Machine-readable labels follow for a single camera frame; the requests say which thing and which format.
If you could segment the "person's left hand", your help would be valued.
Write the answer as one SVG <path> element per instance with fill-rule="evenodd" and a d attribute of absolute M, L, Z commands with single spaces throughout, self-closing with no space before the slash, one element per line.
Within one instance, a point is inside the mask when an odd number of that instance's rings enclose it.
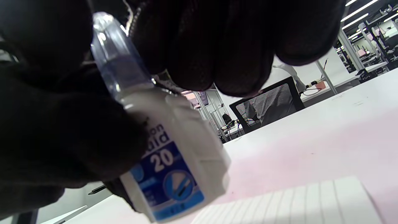
<path fill-rule="evenodd" d="M 138 163 L 147 140 L 94 64 L 62 75 L 2 63 L 1 219 L 98 181 L 134 209 L 119 177 Z"/>

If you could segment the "person's right hand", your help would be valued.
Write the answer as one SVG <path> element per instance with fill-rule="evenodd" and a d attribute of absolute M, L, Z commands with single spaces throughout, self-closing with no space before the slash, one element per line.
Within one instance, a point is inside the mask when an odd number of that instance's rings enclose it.
<path fill-rule="evenodd" d="M 125 25 L 151 75 L 180 88 L 211 85 L 247 96 L 267 81 L 274 56 L 302 66 L 324 56 L 344 0 L 2 0 L 1 93 L 108 95 L 89 53 L 95 12 Z"/>

